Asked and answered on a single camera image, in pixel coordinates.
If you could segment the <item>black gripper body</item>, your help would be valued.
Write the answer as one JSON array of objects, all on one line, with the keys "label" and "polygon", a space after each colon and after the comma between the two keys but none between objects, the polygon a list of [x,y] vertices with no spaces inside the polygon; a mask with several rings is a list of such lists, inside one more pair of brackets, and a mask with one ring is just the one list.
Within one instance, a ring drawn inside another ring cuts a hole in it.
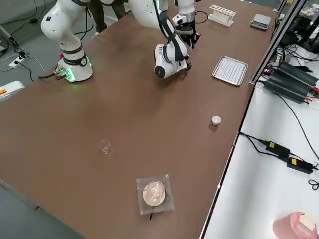
[{"label": "black gripper body", "polygon": [[196,33],[195,22],[186,22],[176,27],[177,33],[181,36],[193,36]]}]

